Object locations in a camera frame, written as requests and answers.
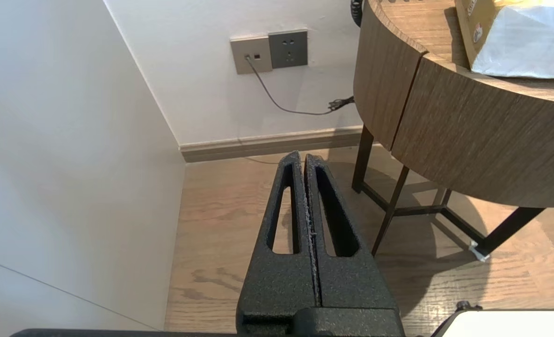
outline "baseboard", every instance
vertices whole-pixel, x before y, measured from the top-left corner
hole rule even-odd
[[[184,144],[179,148],[186,162],[220,160],[244,156],[279,154],[333,147],[353,147],[360,142],[362,126],[293,132],[272,136],[245,137],[208,143]]]

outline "round wooden table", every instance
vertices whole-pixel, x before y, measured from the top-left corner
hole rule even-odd
[[[554,80],[470,72],[453,0],[365,0],[354,98],[364,122],[354,182],[396,215],[442,213],[487,256],[554,207]],[[373,138],[404,164],[385,201],[364,183]],[[396,209],[408,169],[449,189],[441,205]],[[446,207],[450,190],[519,208],[483,237]]]

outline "wall outlet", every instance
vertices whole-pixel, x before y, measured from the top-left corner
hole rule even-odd
[[[250,56],[254,68],[259,73],[273,70],[269,37],[240,38],[232,40],[231,43],[233,61],[236,64],[238,74],[254,73],[246,60],[246,56]]]
[[[308,30],[292,30],[269,34],[273,68],[308,64]]]

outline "table top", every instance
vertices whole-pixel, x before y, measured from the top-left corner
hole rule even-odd
[[[554,102],[554,79],[493,78],[470,72],[454,0],[368,0],[368,5],[400,39],[438,64],[487,85]]]

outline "wooden floor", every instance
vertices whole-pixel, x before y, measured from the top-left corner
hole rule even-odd
[[[369,246],[384,213],[350,188],[357,147],[311,151],[329,164]],[[189,164],[175,248],[166,329],[234,332],[234,314],[277,162],[265,155]],[[374,145],[366,181],[388,198],[401,164]],[[400,206],[428,205],[437,186],[410,173]],[[514,207],[452,194],[450,206],[491,232]],[[291,210],[284,197],[275,249],[291,249]],[[394,218],[376,257],[401,309],[408,336],[429,336],[459,300],[485,309],[554,308],[554,209],[548,209],[486,263],[439,215]]]

